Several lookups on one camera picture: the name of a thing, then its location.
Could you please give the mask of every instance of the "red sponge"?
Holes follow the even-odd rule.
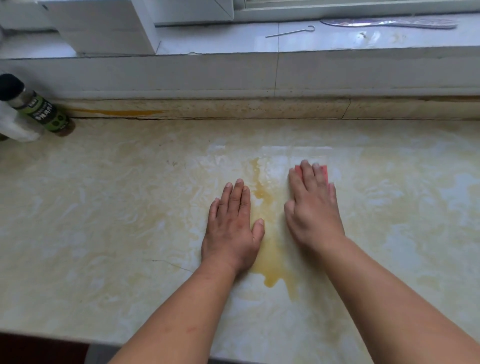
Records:
[[[326,166],[326,165],[320,166],[320,171],[321,171],[322,174],[324,175],[325,181],[326,181],[327,186],[328,186],[328,170],[327,170],[327,166]],[[298,166],[298,165],[295,166],[295,172],[298,173],[298,175],[300,176],[301,180],[303,181],[303,172],[302,172],[300,166]]]

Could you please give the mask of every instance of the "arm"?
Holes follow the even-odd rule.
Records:
[[[379,364],[479,363],[480,346],[395,275],[345,236],[333,184],[320,167],[290,170],[294,200],[285,204],[288,227],[312,248]]]
[[[263,236],[262,220],[250,230],[248,187],[227,183],[210,206],[202,263],[110,363],[206,363],[233,281],[252,266]]]

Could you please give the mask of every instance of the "bottle label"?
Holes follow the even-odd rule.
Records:
[[[67,115],[59,111],[42,96],[33,92],[33,99],[25,106],[15,108],[42,124],[49,132],[58,133],[69,124]]]

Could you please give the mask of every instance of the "countertop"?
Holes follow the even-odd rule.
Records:
[[[477,121],[78,120],[0,143],[0,330],[123,344],[196,269],[226,182],[265,239],[212,355],[371,363],[321,268],[286,231],[287,171],[328,164],[347,235],[480,340]]]

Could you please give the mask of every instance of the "yellow stain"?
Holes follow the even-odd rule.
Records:
[[[281,242],[281,234],[278,228],[278,221],[281,218],[281,211],[279,208],[283,206],[274,205],[274,194],[271,190],[266,189],[260,181],[260,167],[258,165],[258,158],[250,161],[253,168],[253,195],[262,200],[260,206],[252,207],[255,218],[263,218],[265,221],[265,236],[260,246],[257,259],[250,269],[252,273],[262,274],[264,285],[271,288],[282,279],[288,290],[290,300],[295,300],[298,296],[297,283],[298,278],[291,269],[287,267],[286,257],[287,252]]]
[[[102,114],[110,116],[150,116],[163,113],[162,110],[90,110],[90,109],[71,109],[68,111],[86,112],[88,114]]]

